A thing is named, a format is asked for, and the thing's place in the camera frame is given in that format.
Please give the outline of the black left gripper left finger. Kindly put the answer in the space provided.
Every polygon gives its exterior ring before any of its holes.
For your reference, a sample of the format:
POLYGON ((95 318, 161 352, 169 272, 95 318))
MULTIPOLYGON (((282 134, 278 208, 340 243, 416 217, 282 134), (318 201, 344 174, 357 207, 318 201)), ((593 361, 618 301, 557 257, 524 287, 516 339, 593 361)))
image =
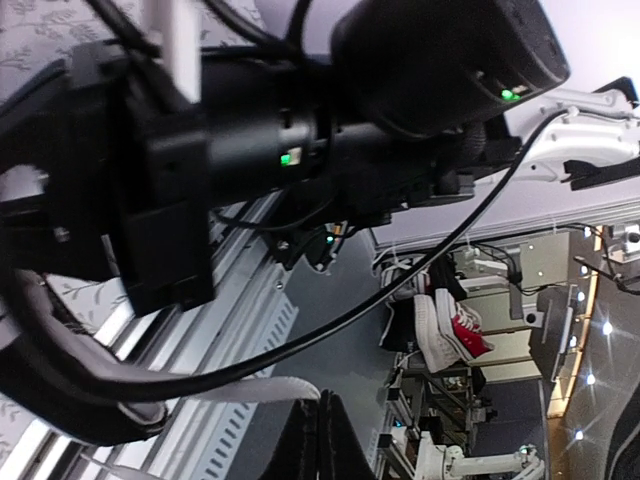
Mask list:
POLYGON ((318 477, 319 400, 296 400, 260 480, 318 477))

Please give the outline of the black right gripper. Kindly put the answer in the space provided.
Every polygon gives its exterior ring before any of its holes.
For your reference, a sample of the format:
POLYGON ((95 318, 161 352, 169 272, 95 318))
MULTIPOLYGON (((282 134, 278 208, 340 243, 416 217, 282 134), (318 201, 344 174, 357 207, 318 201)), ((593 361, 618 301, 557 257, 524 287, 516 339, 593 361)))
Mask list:
POLYGON ((146 315, 214 297, 208 134, 167 74, 112 42, 73 48, 1 109, 1 166, 46 179, 1 223, 19 268, 119 278, 146 315))

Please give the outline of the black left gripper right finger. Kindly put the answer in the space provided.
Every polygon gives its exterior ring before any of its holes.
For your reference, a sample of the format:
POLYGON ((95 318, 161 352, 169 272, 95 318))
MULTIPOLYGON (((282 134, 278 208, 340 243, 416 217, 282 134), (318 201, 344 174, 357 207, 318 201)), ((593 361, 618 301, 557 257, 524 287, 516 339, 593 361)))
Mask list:
POLYGON ((319 404, 319 479, 374 478, 341 397, 324 390, 319 404))

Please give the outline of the black white canvas sneaker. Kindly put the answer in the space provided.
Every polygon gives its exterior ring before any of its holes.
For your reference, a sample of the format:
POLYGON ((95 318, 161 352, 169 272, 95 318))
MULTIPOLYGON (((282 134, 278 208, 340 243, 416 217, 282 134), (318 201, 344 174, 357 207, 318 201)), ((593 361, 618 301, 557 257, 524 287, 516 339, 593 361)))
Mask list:
POLYGON ((157 435, 166 401, 317 401, 319 389, 299 377, 255 377, 248 362, 198 375, 125 363, 91 336, 58 320, 38 274, 18 267, 1 229, 1 391, 56 431, 85 444, 111 446, 157 435))

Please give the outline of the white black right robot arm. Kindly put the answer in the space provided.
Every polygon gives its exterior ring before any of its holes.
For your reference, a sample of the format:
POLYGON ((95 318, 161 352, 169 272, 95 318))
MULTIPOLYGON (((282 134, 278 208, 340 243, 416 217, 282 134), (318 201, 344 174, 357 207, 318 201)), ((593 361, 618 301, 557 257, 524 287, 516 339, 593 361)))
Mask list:
POLYGON ((92 10, 113 38, 73 48, 1 109, 1 167, 31 166, 41 193, 1 206, 11 268, 93 281, 119 277, 148 313, 213 296, 213 210, 283 192, 283 231, 332 221, 384 224, 402 207, 469 199, 507 167, 558 173, 575 190, 636 177, 629 110, 586 108, 586 135, 529 152, 486 129, 563 84, 569 66, 536 1, 362 1, 330 53, 302 47, 299 2, 285 37, 224 1, 209 12, 244 38, 194 45, 189 98, 178 69, 112 1, 92 10))

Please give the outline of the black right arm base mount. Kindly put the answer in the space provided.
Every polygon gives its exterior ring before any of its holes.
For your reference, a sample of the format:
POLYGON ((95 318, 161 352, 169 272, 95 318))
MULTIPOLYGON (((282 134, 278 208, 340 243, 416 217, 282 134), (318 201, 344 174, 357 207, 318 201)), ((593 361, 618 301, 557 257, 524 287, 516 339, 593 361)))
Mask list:
POLYGON ((328 272, 345 242, 355 236, 360 228, 348 221, 321 224, 318 227, 264 233, 270 257, 286 271, 291 271, 303 260, 315 272, 328 272))

